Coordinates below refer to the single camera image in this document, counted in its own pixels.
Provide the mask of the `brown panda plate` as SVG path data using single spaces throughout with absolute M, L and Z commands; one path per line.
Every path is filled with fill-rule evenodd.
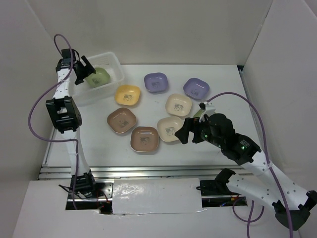
M 151 126 L 138 126 L 132 130 L 130 146 L 137 153 L 154 154 L 159 147 L 159 133 Z
M 128 108 L 119 108 L 107 117 L 107 123 L 116 134 L 124 134 L 137 123 L 136 116 Z

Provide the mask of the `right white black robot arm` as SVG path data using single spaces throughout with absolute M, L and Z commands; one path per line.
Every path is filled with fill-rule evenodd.
M 188 143 L 189 133 L 193 143 L 208 142 L 221 149 L 222 154 L 237 165 L 251 172 L 264 185 L 245 180 L 230 169 L 222 169 L 213 181 L 221 194 L 238 193 L 258 202 L 275 213 L 275 218 L 285 227 L 292 222 L 291 229 L 301 228 L 310 211 L 317 204 L 316 191 L 307 191 L 296 185 L 271 161 L 266 160 L 263 150 L 251 138 L 241 135 L 233 128 L 232 121 L 223 114 L 186 118 L 175 136 L 182 144 Z

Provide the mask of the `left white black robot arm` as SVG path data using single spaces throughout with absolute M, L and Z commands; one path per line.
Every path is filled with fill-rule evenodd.
M 61 56 L 55 68 L 60 85 L 53 98 L 46 101 L 46 108 L 54 128 L 67 141 L 71 163 L 70 191 L 78 197 L 92 198 L 96 196 L 98 186 L 84 156 L 80 139 L 82 117 L 73 96 L 74 87 L 96 71 L 87 58 L 80 57 L 74 49 L 61 50 Z

